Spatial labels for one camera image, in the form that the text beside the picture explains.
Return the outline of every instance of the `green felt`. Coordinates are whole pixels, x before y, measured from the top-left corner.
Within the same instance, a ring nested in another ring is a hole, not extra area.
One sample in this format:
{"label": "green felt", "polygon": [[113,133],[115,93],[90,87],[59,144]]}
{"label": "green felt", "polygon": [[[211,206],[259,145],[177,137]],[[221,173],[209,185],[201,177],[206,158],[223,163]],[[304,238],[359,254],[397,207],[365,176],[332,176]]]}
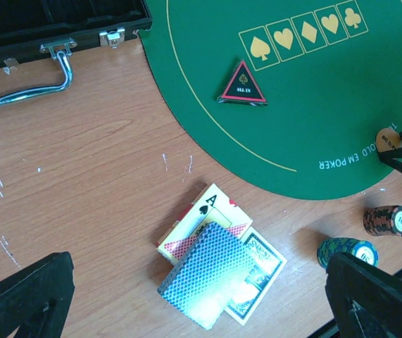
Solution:
{"label": "green felt", "polygon": [[[158,87],[181,126],[235,175],[285,196],[335,199],[390,173],[374,142],[382,128],[402,130],[402,0],[147,3],[153,27],[142,40]],[[273,39],[293,29],[290,49]],[[241,59],[268,106],[216,102]]]}

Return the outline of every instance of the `triangle marker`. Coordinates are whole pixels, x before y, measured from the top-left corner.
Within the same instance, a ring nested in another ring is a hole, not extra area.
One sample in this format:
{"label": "triangle marker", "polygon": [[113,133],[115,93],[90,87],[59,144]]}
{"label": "triangle marker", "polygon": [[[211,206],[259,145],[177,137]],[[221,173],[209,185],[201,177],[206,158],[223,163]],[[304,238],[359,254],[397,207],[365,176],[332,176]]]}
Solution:
{"label": "triangle marker", "polygon": [[268,104],[243,60],[235,68],[232,79],[217,101],[219,103],[251,104],[252,106],[266,106]]}

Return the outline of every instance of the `gold diamond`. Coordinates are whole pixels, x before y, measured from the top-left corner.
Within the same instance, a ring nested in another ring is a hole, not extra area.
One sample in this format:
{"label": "gold diamond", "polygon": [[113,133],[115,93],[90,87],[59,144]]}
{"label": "gold diamond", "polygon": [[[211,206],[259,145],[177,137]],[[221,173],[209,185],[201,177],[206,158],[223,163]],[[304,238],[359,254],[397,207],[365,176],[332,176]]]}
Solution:
{"label": "gold diamond", "polygon": [[302,33],[301,33],[303,37],[305,37],[308,41],[314,44],[316,42],[317,33],[318,30],[316,28],[314,28],[307,21],[304,21],[304,23],[302,24]]}

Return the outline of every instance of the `poker chip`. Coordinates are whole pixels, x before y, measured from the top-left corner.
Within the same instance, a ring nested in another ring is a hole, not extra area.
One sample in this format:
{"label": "poker chip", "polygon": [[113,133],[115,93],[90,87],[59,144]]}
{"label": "poker chip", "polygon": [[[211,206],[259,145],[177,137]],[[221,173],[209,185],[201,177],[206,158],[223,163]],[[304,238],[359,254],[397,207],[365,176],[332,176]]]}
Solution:
{"label": "poker chip", "polygon": [[363,227],[372,236],[402,237],[402,206],[366,208]]}
{"label": "poker chip", "polygon": [[379,254],[371,242],[346,237],[329,238],[321,243],[317,250],[318,262],[326,268],[330,258],[339,252],[350,253],[373,266],[379,263]]}

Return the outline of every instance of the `metal clasp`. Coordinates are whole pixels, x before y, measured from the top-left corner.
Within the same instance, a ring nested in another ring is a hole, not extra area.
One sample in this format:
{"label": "metal clasp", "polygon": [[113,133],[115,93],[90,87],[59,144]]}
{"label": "metal clasp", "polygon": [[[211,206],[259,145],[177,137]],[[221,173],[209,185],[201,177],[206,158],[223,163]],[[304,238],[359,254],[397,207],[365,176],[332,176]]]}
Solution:
{"label": "metal clasp", "polygon": [[48,44],[42,44],[39,48],[40,53],[50,53],[52,56],[52,59],[56,60],[56,51],[59,51],[61,49],[65,49],[66,55],[71,56],[73,53],[71,52],[71,48],[77,47],[77,42],[75,42],[73,39],[64,39],[64,40],[59,40],[59,41],[54,41],[54,42],[49,42]]}
{"label": "metal clasp", "polygon": [[111,48],[118,47],[121,43],[124,42],[125,37],[125,28],[119,27],[117,30],[112,32],[100,32],[99,40],[101,42],[102,47],[110,46]]}

